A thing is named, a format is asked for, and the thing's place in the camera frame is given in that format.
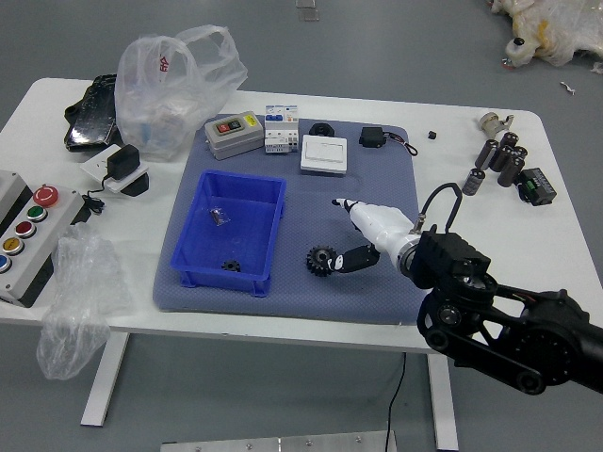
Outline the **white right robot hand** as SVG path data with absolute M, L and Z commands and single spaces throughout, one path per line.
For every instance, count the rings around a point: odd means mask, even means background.
M 374 265 L 386 253 L 392 265 L 410 276 L 420 234 L 414 223 L 398 208 L 350 199 L 334 199 L 333 205 L 343 208 L 356 230 L 368 240 L 368 247 L 346 251 L 328 261 L 330 270 L 350 273 Z

